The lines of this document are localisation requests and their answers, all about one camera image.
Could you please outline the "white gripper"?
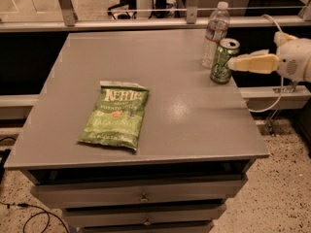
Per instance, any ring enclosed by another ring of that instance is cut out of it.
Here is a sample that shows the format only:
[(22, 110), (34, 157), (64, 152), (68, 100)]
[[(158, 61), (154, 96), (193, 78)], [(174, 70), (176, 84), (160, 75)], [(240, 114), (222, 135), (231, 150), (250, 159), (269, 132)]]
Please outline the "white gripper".
[(277, 70), (280, 76), (289, 80), (311, 82), (311, 40), (278, 31), (274, 35), (274, 43), (279, 58), (269, 50), (256, 50), (232, 57), (227, 62), (228, 68), (257, 74), (270, 74)]

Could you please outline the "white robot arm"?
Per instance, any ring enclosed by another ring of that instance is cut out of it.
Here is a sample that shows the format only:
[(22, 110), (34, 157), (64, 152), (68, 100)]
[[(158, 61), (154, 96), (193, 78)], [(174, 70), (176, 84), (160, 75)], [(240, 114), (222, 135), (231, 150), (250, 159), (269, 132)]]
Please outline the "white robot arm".
[(275, 53), (258, 50), (232, 57), (228, 68), (233, 71), (270, 74), (277, 72), (281, 77), (294, 82), (311, 82), (311, 40), (276, 32)]

